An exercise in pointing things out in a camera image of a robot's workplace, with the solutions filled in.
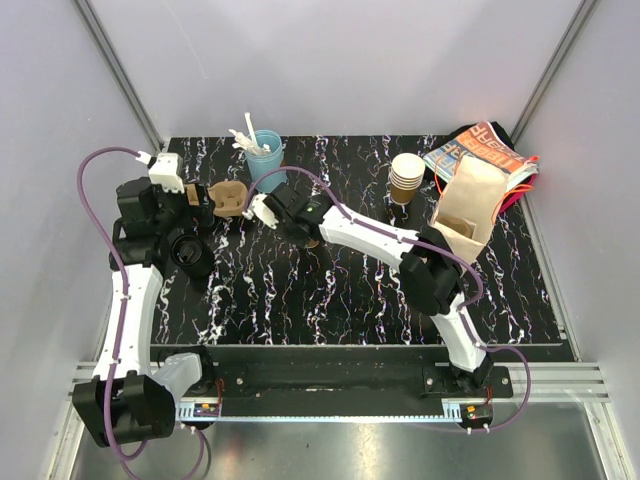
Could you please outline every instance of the brown paper bag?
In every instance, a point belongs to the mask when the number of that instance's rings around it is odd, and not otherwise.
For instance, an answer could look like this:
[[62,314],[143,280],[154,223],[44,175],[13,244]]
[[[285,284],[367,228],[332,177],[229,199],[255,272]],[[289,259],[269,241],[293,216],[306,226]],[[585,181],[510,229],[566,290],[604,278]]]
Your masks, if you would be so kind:
[[493,232],[493,214],[507,191],[508,175],[472,155],[442,192],[431,226],[442,232],[451,251],[472,263]]

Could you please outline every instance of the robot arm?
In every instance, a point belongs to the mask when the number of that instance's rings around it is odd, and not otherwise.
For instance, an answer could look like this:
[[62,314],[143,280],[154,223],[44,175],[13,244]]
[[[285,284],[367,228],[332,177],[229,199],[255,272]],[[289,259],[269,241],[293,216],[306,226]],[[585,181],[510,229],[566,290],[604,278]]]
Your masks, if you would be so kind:
[[[76,411],[99,446],[108,445],[105,395],[111,395],[111,424],[116,441],[125,444],[169,436],[175,425],[176,405],[187,390],[194,386],[207,388],[213,383],[213,366],[204,347],[195,348],[195,353],[173,355],[155,374],[151,372],[153,311],[168,257],[171,254],[178,265],[183,262],[189,274],[187,267],[193,267],[193,254],[197,251],[184,241],[188,238],[197,242],[197,237],[179,235],[174,230],[193,227],[194,218],[202,226],[212,222],[213,217],[212,209],[206,205],[204,188],[198,185],[185,188],[182,183],[178,155],[146,155],[140,160],[149,167],[149,177],[126,182],[117,189],[121,217],[115,222],[112,241],[125,265],[129,298],[113,388],[106,391],[107,376],[114,362],[123,285],[121,272],[111,257],[113,300],[105,344],[93,379],[76,385],[72,394]],[[177,238],[170,239],[174,233]],[[204,243],[196,247],[201,257],[207,256]]]
[[[399,241],[401,238],[421,240],[451,251],[444,237],[431,227],[422,232],[404,230],[372,220],[344,205],[341,207],[351,216],[351,221],[330,199],[324,196],[305,199],[281,184],[269,195],[256,195],[245,216],[257,216],[283,238],[299,246],[307,246],[309,240],[337,243],[399,271],[407,302],[431,317],[447,346],[451,365],[463,373],[469,388],[482,385],[491,362],[486,352],[467,334],[457,310],[463,301],[460,267],[442,255]],[[466,309],[463,313],[468,318]]]

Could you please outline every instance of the white cable clip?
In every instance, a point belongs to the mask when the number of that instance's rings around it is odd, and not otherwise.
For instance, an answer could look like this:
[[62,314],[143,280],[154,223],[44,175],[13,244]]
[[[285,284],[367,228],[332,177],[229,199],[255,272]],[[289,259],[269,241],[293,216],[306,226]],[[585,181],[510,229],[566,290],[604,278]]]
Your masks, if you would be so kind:
[[151,154],[140,151],[138,152],[138,156],[136,157],[136,160],[139,161],[140,163],[143,163],[144,165],[149,166],[149,163],[151,163]]

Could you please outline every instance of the paper cup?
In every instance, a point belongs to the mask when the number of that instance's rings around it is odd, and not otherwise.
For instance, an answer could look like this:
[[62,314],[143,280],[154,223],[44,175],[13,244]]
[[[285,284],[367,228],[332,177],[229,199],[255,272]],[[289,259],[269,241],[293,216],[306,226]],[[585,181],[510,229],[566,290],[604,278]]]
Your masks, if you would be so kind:
[[391,162],[391,171],[405,180],[422,177],[425,168],[424,160],[413,153],[401,153]]
[[413,153],[402,153],[391,162],[391,201],[398,205],[408,204],[422,183],[425,171],[422,158]]

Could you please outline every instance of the table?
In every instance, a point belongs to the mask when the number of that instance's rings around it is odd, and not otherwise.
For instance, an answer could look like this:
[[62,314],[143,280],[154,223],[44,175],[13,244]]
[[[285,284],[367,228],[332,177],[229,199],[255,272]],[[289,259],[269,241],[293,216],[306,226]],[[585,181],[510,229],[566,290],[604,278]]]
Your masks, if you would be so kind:
[[[426,178],[407,207],[390,203],[391,160],[421,155],[437,137],[284,137],[285,163],[319,175],[350,208],[376,220],[420,230],[438,192]],[[168,151],[184,158],[184,178],[211,185],[250,183],[231,138],[173,138]],[[308,193],[312,182],[289,173]],[[398,273],[339,245],[301,250],[244,219],[220,219],[207,238],[216,255],[204,283],[170,265],[159,296],[152,343],[160,345],[432,345],[431,320],[406,304]],[[485,295],[469,308],[481,337],[495,343],[562,343],[532,239],[519,205],[500,215],[475,263]],[[471,291],[468,276],[465,289]]]

